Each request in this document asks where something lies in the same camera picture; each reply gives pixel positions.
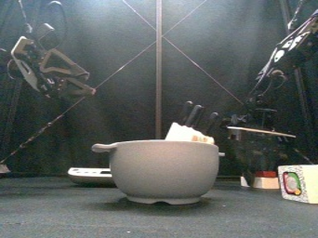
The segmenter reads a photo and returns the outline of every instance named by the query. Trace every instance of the dark backdrop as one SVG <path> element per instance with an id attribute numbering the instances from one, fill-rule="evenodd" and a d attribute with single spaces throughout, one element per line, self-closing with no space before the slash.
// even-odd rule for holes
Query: dark backdrop
<path id="1" fill-rule="evenodd" d="M 67 28 L 59 9 L 44 11 L 48 2 L 23 1 L 27 19 L 33 25 L 48 22 L 59 35 L 67 33 L 59 49 L 91 73 L 87 84 L 97 92 L 7 164 L 16 172 L 65 174 L 71 166 L 108 166 L 107 154 L 91 152 L 95 143 L 155 138 L 156 2 L 61 1 Z M 311 2 L 302 13 L 303 20 L 318 7 Z M 17 6 L 17 1 L 0 4 L 0 47 L 5 49 L 12 49 L 21 35 Z M 256 74 L 286 36 L 279 1 L 163 1 L 163 35 L 164 137 L 187 100 L 220 117 L 243 113 L 242 103 L 256 83 Z M 309 67 L 310 108 L 317 118 L 317 59 Z M 5 75 L 0 93 L 5 157 L 75 101 L 47 99 L 24 81 L 12 81 Z M 290 80 L 274 105 L 275 130 L 295 134 L 298 147 L 309 152 L 297 95 L 295 82 Z M 220 175 L 238 175 L 227 131 L 216 127 L 214 137 L 227 154 L 220 159 Z"/>

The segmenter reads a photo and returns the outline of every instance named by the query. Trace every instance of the floor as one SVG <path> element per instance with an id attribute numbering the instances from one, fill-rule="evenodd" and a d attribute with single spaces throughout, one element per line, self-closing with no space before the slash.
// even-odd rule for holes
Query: floor
<path id="1" fill-rule="evenodd" d="M 318 237 L 318 205 L 216 181 L 192 205 L 130 202 L 69 178 L 0 178 L 0 237 Z"/>

